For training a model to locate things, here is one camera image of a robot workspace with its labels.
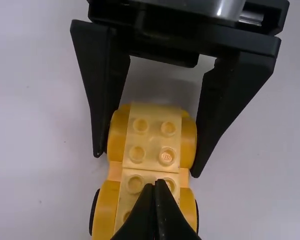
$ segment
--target black wheel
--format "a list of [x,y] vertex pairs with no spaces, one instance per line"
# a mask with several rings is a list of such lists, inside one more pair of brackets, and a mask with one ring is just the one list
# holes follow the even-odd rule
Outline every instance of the black wheel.
[[199,234],[199,208],[198,208],[197,200],[195,200],[195,208],[196,208],[196,234]]
[[92,227],[94,225],[94,217],[95,217],[95,211],[96,211],[96,205],[97,205],[97,201],[98,201],[99,192],[100,192],[100,189],[98,189],[96,191],[96,193],[94,195],[92,207],[91,207],[90,221],[89,221],[89,233],[90,233],[90,236],[92,236]]

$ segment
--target white background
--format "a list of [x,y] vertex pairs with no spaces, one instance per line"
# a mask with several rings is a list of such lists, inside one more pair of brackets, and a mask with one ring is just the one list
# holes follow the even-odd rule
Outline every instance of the white background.
[[[275,73],[191,179],[204,240],[300,240],[300,0]],[[0,240],[89,240],[96,190],[90,112],[69,28],[85,0],[0,0]],[[132,58],[122,102],[196,117],[204,72]]]

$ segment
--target lego brick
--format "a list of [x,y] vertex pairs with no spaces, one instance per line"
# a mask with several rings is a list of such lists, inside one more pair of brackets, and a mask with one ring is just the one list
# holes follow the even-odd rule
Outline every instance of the lego brick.
[[147,171],[180,171],[182,111],[170,106],[131,105],[123,167]]
[[120,182],[105,181],[94,211],[92,240],[109,240],[115,229]]
[[[130,104],[123,104],[112,116],[107,158],[111,162],[122,162],[124,158]],[[197,126],[189,114],[182,110],[180,168],[190,169],[194,163],[197,148]]]
[[164,179],[175,201],[180,202],[180,175],[171,172],[147,171],[124,168],[119,191],[119,201],[115,218],[116,233],[129,216],[140,192],[146,184],[154,184],[157,179]]
[[180,210],[192,227],[194,231],[197,231],[197,207],[195,196],[190,188],[182,187],[180,188],[180,202],[179,202]]

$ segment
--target lego logo on stud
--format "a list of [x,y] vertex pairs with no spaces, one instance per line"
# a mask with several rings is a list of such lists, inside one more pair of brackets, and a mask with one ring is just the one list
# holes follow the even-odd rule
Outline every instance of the lego logo on stud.
[[126,189],[130,194],[138,194],[144,188],[144,179],[140,175],[133,175],[128,180]]
[[168,186],[169,190],[173,194],[176,189],[175,181],[173,181],[171,178],[164,178],[163,180],[165,180],[166,185]]
[[167,137],[172,137],[177,131],[176,125],[173,122],[166,121],[161,125],[161,132]]
[[164,166],[170,166],[174,163],[176,153],[173,149],[165,147],[160,151],[159,162]]
[[140,164],[145,158],[145,150],[141,146],[133,146],[129,151],[129,157],[135,164]]
[[145,119],[137,118],[133,122],[133,129],[138,134],[144,134],[148,131],[148,122]]

